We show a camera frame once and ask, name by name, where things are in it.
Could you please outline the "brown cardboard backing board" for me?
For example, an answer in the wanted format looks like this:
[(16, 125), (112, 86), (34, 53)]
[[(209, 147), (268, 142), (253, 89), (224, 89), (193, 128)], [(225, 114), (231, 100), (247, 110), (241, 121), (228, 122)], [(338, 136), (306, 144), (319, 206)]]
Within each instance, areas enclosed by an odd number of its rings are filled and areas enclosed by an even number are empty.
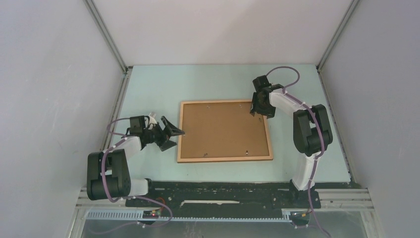
[(177, 162), (271, 161), (267, 118), (250, 107), (250, 100), (182, 102)]

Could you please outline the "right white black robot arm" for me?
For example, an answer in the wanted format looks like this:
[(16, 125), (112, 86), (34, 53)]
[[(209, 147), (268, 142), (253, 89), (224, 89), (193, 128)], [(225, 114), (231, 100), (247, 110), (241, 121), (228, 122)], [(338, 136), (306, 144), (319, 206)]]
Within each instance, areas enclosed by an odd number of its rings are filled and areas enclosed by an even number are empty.
[(308, 200), (305, 190), (315, 184), (318, 161), (333, 141), (326, 107), (322, 104), (310, 107), (289, 94), (282, 85), (269, 83), (265, 75), (255, 78), (253, 86), (251, 115), (270, 119), (279, 109), (293, 120), (293, 142), (302, 158), (291, 180), (294, 190), (288, 193), (288, 201), (294, 207), (301, 207)]

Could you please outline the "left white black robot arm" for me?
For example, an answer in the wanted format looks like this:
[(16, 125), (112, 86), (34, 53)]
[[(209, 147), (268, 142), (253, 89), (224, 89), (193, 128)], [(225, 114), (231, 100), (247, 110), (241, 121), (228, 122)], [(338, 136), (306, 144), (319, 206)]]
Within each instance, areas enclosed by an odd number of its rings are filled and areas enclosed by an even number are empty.
[(137, 199), (144, 206), (152, 206), (157, 194), (150, 189), (147, 178), (132, 179), (128, 160), (143, 150), (148, 144), (156, 144), (163, 152), (177, 145), (171, 138), (185, 135), (185, 132), (162, 116), (163, 126), (154, 114), (129, 117), (130, 123), (121, 139), (100, 152), (88, 155), (86, 193), (90, 200), (107, 199), (116, 202), (123, 197)]

